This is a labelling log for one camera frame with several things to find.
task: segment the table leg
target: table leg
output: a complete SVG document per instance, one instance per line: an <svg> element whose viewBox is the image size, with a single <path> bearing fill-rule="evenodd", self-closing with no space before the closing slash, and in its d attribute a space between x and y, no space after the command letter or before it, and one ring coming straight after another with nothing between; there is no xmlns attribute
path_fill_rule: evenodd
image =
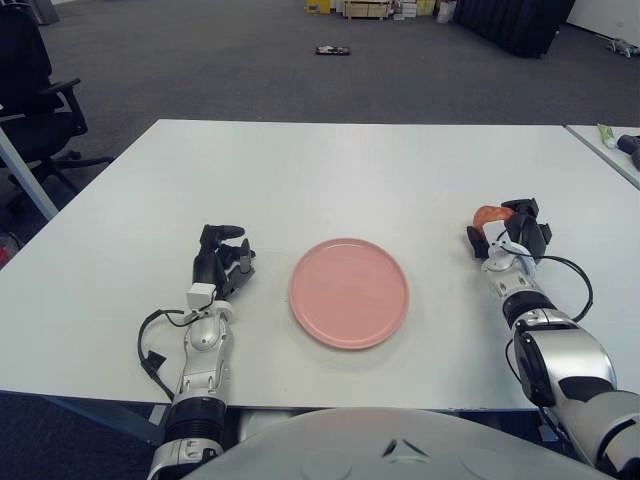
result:
<svg viewBox="0 0 640 480"><path fill-rule="evenodd" d="M164 423L166 413L169 411L168 408L165 408L160 415L158 415L157 411L155 415L152 412L152 417L147 419L116 402L108 400L49 396L44 398L62 408L71 410L105 427L130 435L150 445L159 446L164 441L164 428L161 425Z"/></svg>
<svg viewBox="0 0 640 480"><path fill-rule="evenodd" d="M0 157L7 165L11 173L16 177L24 191L31 197L44 218L51 220L58 213L58 209L47 196L42 186L35 179L29 167L24 163L20 154L9 141L9 138L0 128Z"/></svg>

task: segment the white table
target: white table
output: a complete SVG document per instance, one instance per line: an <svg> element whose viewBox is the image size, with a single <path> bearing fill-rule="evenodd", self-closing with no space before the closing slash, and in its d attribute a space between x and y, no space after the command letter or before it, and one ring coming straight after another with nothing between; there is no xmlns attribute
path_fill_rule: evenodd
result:
<svg viewBox="0 0 640 480"><path fill-rule="evenodd" d="M631 156L617 148L607 148L607 146L602 143L598 127L593 125L568 125L567 129L640 190L640 172L633 166ZM640 128L612 127L612 129L616 140L622 135L640 135Z"/></svg>
<svg viewBox="0 0 640 480"><path fill-rule="evenodd" d="M161 120L0 272L0 389L166 402L138 365L138 327L185 305L202 226L226 223L257 252L232 300L231 405L531 408L465 227L481 205L535 196L548 251L592 279L584 326L638 391L637 195L562 127ZM317 343L287 303L296 261L339 236L385 248L411 286L402 328L365 351ZM568 313L582 307L569 269L543 263L538 280ZM169 385L183 335L157 321L145 337Z"/></svg>

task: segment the black office chair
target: black office chair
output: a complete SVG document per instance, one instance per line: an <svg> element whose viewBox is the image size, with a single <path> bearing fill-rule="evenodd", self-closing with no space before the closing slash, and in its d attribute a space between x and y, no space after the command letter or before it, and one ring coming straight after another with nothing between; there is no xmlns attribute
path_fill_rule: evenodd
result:
<svg viewBox="0 0 640 480"><path fill-rule="evenodd" d="M39 161L31 172L42 183L53 175L74 193L79 189L62 173L63 169L110 163L111 157L78 160L78 152L69 151L56 159L71 137L87 132L73 87L80 79L51 84L51 63L37 25L23 10L11 5L0 7L0 128L27 162ZM64 107L62 93L71 111ZM0 158L0 168L6 167ZM20 186L10 176L9 180ZM7 204L16 213L27 196L19 194Z"/></svg>

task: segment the chair armrest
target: chair armrest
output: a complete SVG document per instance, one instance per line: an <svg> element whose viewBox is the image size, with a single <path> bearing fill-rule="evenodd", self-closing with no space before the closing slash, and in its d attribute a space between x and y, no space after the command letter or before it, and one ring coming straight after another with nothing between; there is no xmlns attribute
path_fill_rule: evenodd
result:
<svg viewBox="0 0 640 480"><path fill-rule="evenodd" d="M54 93L62 92L65 90L70 90L80 83L79 78L74 78L73 80L69 80L68 82L56 82L53 85L49 85L47 88L43 88L38 92L40 95L51 95Z"/></svg>
<svg viewBox="0 0 640 480"><path fill-rule="evenodd" d="M78 104L78 100L73 93L73 87L80 83L79 78L74 78L73 80L69 80L68 82L56 82L53 85L49 85L47 88L43 88L38 92L39 95L48 96L48 95L56 95L57 93L62 93L64 95L65 100L67 101L67 105L71 109L71 113L75 119L76 125L76 135L82 135L87 132L87 122L84 119L84 115L82 110L80 109L80 105Z"/></svg>

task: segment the metal pole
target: metal pole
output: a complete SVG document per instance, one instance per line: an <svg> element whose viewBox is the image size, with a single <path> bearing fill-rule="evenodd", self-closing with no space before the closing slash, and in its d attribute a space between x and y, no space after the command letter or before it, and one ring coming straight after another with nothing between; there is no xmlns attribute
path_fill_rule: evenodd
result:
<svg viewBox="0 0 640 480"><path fill-rule="evenodd" d="M42 186L35 179L29 167L24 163L18 151L9 141L9 138L0 127L0 157L7 165L11 173L16 177L24 191L31 197L40 213L47 221L58 213L58 209L47 196Z"/></svg>

